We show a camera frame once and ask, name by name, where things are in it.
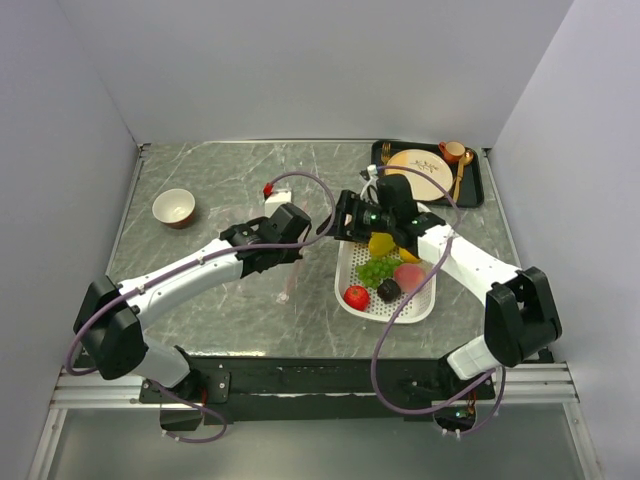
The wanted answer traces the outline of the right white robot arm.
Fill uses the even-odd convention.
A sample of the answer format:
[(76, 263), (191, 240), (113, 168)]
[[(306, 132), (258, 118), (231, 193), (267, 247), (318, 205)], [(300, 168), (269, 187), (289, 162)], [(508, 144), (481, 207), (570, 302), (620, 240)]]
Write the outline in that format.
[(460, 398), (480, 373), (515, 367), (561, 337), (544, 272), (507, 264), (459, 236), (453, 226), (413, 199), (402, 175), (378, 179), (376, 190), (376, 202), (342, 191), (330, 236), (364, 242), (374, 233), (387, 233), (397, 246), (455, 279), (484, 307), (483, 333), (443, 359), (445, 368), (438, 373), (437, 384), (445, 396)]

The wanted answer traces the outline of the pink peach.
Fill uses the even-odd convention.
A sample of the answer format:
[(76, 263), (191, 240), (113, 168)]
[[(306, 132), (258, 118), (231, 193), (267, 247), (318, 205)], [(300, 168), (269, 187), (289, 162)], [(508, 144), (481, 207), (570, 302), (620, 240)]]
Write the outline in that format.
[(425, 280), (427, 272), (418, 264), (403, 263), (393, 273), (393, 279), (403, 293), (410, 293)]

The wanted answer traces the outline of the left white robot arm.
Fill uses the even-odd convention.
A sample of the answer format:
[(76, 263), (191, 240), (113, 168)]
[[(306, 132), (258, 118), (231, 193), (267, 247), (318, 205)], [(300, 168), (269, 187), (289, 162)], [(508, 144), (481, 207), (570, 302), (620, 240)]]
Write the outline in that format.
[(121, 283), (108, 277), (91, 283), (74, 331), (94, 371), (105, 380), (134, 373), (156, 381), (176, 401), (191, 399), (202, 374), (182, 348), (146, 337), (145, 327), (213, 287), (299, 260), (299, 241), (310, 226), (303, 210), (285, 203), (154, 272)]

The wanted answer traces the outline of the green grapes bunch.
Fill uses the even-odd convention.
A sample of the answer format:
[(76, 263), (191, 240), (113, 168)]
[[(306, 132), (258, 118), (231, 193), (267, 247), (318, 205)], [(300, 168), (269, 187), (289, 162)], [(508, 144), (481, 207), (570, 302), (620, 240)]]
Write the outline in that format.
[(392, 278), (401, 264), (400, 259), (390, 256), (372, 257), (366, 263), (357, 265), (355, 272), (364, 287), (376, 289), (385, 280)]

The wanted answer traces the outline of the yellow green starfruit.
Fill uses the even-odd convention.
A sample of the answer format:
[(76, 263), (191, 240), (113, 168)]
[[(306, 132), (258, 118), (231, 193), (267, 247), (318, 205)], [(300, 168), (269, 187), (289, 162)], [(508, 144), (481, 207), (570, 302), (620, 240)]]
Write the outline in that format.
[(373, 233), (368, 242), (368, 250), (372, 257), (384, 257), (395, 247), (393, 237), (388, 233)]

